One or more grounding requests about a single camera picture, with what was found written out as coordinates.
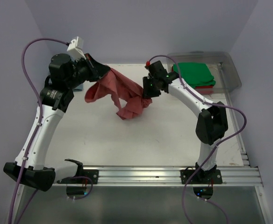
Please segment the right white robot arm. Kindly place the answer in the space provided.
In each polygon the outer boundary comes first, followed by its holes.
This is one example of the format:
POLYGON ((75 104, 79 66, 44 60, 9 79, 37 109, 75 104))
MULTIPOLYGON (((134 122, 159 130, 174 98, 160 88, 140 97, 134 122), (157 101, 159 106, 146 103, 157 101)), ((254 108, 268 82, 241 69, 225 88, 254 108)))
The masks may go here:
POLYGON ((195 134, 200 140, 199 158, 194 169, 181 170, 181 182, 187 184, 208 184, 219 174, 216 164, 217 143, 228 130, 227 114, 222 102, 214 105, 190 87, 179 72, 167 72, 160 61, 146 62, 148 76, 143 77, 143 97, 154 98, 162 92, 168 93, 196 116, 195 134))

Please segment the clear plastic bin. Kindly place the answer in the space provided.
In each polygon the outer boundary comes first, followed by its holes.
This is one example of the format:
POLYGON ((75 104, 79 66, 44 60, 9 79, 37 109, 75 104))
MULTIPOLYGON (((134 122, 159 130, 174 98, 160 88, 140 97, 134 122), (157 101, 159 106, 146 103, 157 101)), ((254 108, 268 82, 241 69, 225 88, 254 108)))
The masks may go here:
POLYGON ((178 63, 204 63, 214 76, 216 84, 214 93, 232 92, 242 86, 237 69, 230 55, 221 51, 194 51, 188 53, 171 53, 169 57, 178 63))

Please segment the salmon pink t shirt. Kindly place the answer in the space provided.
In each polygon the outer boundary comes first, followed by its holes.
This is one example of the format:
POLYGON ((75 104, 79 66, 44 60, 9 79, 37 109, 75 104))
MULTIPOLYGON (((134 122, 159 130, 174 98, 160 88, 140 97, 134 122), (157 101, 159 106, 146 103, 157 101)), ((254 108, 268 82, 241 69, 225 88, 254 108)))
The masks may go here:
POLYGON ((116 113, 121 119, 133 119, 143 113, 143 110, 152 103, 152 99, 143 98, 143 88, 111 68, 100 80, 92 85, 85 94, 85 102, 92 103, 110 95, 114 105, 118 108, 116 113))

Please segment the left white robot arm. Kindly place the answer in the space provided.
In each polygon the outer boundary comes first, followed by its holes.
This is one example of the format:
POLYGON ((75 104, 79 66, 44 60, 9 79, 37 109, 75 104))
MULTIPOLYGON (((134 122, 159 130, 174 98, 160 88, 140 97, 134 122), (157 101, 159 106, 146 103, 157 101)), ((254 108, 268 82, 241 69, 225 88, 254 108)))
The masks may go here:
POLYGON ((82 162, 65 159, 61 166, 47 168, 46 154, 57 126, 74 98, 73 90, 85 81, 101 80, 109 71, 109 66, 95 61, 89 54, 76 61, 68 54, 53 56, 28 139, 15 161, 5 164, 4 173, 20 184, 41 191, 49 190, 63 179, 82 176, 82 162))

